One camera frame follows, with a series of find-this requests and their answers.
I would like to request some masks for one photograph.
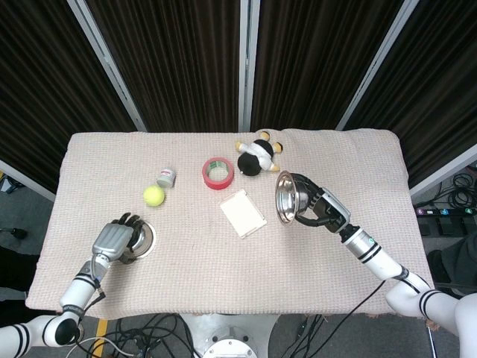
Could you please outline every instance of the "white notepad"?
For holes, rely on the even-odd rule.
[[[222,201],[221,209],[241,238],[267,224],[262,213],[243,189]]]

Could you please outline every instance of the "table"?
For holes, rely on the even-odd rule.
[[[282,170],[331,190],[398,262],[431,282],[408,192],[399,140],[391,132],[269,131],[283,153]],[[150,222],[158,241],[133,265],[113,263],[103,282],[106,299],[88,315],[115,319],[145,313],[347,313],[379,284],[325,228],[284,226],[275,213],[278,173],[241,175],[235,141],[246,134],[75,134],[60,173],[57,199],[27,305],[58,310],[72,278],[91,255],[102,227],[122,213]],[[224,190],[202,180],[210,157],[226,157],[235,178]],[[161,168],[177,172],[160,207],[142,191]],[[240,239],[219,203],[245,189],[268,223]],[[389,313],[388,282],[357,312]]]

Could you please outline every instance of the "yellow tennis ball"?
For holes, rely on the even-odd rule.
[[[142,197],[147,205],[156,207],[164,201],[164,190],[159,185],[151,185],[145,189]]]

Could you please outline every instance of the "stuffed toy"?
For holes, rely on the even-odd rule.
[[[238,168],[242,174],[249,177],[258,175],[260,171],[267,170],[270,172],[278,172],[279,166],[272,162],[275,153],[281,153],[283,146],[276,142],[273,145],[268,141],[270,134],[268,132],[261,132],[260,139],[257,139],[250,145],[236,142],[236,149],[241,153],[238,158]]]

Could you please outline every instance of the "black curtain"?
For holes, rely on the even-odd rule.
[[[45,188],[72,134],[136,130],[66,1],[0,2],[0,46],[0,160]]]
[[[421,0],[345,129],[401,141],[413,187],[477,143],[477,2]]]
[[[237,131],[239,0],[88,5],[150,131]]]
[[[262,0],[251,129],[334,129],[402,1]]]

